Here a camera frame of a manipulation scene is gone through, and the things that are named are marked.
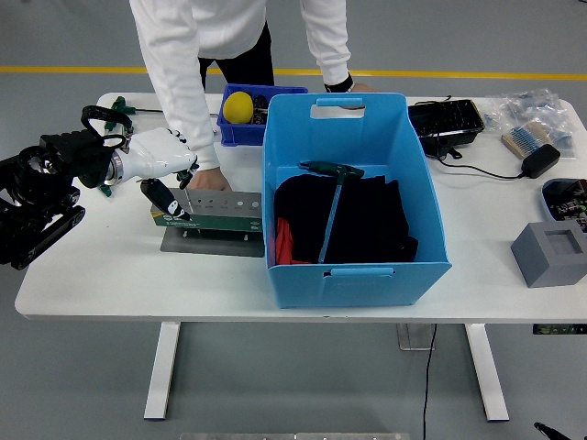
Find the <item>person's right hand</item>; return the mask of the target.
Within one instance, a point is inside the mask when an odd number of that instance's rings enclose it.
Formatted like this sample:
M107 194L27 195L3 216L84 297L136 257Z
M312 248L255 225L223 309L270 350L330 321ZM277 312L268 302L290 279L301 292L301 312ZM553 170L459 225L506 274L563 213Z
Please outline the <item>person's right hand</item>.
M198 170L187 185L188 189L231 191L232 188L220 167Z

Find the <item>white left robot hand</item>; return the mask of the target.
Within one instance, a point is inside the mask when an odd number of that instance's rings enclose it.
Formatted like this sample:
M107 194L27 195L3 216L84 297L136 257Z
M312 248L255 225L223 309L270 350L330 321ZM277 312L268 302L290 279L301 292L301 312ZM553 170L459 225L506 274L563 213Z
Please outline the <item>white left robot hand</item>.
M182 220L190 218L171 190L160 181L161 177L175 173L183 190L199 168L196 153L179 132L158 127L134 134L129 140L128 153L121 153L120 159L121 182L140 179L141 191L160 210Z

